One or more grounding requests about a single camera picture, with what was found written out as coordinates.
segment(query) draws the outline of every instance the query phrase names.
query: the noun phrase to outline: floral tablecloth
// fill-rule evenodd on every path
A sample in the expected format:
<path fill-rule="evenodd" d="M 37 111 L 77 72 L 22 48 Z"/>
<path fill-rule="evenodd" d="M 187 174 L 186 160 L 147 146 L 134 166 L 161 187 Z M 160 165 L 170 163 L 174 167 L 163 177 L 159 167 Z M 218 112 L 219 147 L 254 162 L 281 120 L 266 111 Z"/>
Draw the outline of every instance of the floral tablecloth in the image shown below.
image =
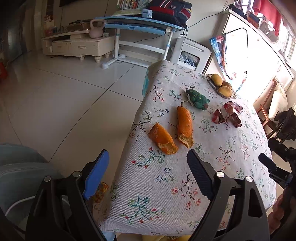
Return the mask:
<path fill-rule="evenodd" d="M 177 107 L 187 100 L 185 90 L 194 88 L 210 100 L 206 111 L 190 105 L 193 124 L 192 148 L 213 168 L 229 177 L 252 176 L 265 208 L 276 197 L 275 182 L 258 161 L 260 153 L 271 157 L 267 139 L 251 103 L 240 96 L 242 127 L 215 124 L 213 112 L 227 99 L 220 97 L 200 73 L 168 61 L 149 67 L 148 89 L 127 138 L 114 182 L 102 203 L 94 204 L 94 218 L 102 231 L 146 235 L 192 234 L 206 211 L 204 197 L 187 165 L 189 149 L 177 140 Z M 179 150 L 166 155 L 148 138 L 159 122 L 174 138 Z M 229 199 L 220 228 L 225 228 L 232 210 Z"/>

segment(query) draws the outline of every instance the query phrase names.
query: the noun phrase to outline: colorful bag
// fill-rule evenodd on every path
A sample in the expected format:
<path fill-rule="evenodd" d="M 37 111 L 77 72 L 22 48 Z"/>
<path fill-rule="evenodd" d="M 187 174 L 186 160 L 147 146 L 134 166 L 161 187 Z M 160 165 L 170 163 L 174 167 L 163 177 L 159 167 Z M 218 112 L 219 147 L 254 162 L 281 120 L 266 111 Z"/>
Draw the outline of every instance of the colorful bag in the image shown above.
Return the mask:
<path fill-rule="evenodd" d="M 182 0 L 152 0 L 147 9 L 153 11 L 155 20 L 171 23 L 184 27 L 191 16 L 191 3 Z"/>

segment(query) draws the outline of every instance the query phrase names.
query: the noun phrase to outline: pillow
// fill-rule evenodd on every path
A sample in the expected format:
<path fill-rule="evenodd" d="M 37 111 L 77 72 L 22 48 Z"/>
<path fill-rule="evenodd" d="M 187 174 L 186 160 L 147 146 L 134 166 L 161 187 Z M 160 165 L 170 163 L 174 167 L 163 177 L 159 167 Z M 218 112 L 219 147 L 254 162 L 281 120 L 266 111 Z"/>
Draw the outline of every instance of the pillow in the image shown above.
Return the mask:
<path fill-rule="evenodd" d="M 283 87 L 278 83 L 276 85 L 272 101 L 270 104 L 268 118 L 274 121 L 274 118 L 278 111 L 286 111 L 288 106 L 287 96 Z"/>

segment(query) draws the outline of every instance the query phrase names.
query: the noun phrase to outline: metal screw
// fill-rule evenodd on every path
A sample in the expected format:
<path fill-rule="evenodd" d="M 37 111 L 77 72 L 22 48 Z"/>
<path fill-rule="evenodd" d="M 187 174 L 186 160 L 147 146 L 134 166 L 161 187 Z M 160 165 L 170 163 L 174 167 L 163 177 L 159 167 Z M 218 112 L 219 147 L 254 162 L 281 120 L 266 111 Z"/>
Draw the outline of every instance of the metal screw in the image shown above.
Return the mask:
<path fill-rule="evenodd" d="M 46 176 L 45 178 L 44 178 L 44 181 L 45 182 L 49 182 L 51 180 L 51 177 L 50 176 Z"/>
<path fill-rule="evenodd" d="M 251 183 L 253 181 L 253 178 L 251 178 L 250 176 L 247 176 L 246 180 Z"/>
<path fill-rule="evenodd" d="M 224 174 L 223 172 L 217 172 L 216 175 L 217 175 L 218 177 L 224 177 L 224 176 L 225 176 L 225 174 Z"/>
<path fill-rule="evenodd" d="M 73 177 L 79 177 L 80 175 L 81 175 L 80 171 L 75 171 L 75 172 L 72 173 Z"/>

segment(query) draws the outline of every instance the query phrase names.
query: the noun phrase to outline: television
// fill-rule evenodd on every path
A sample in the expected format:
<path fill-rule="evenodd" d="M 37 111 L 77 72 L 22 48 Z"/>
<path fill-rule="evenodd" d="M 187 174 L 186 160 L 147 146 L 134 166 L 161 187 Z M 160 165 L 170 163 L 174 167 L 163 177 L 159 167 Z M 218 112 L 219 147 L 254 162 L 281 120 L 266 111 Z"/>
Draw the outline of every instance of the television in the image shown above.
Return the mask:
<path fill-rule="evenodd" d="M 68 5 L 68 4 L 70 4 L 70 3 L 72 3 L 72 2 L 75 2 L 75 1 L 77 1 L 77 0 L 60 0 L 60 2 L 59 2 L 59 6 L 60 6 L 60 7 L 63 7 L 63 6 L 65 6 L 65 5 Z"/>

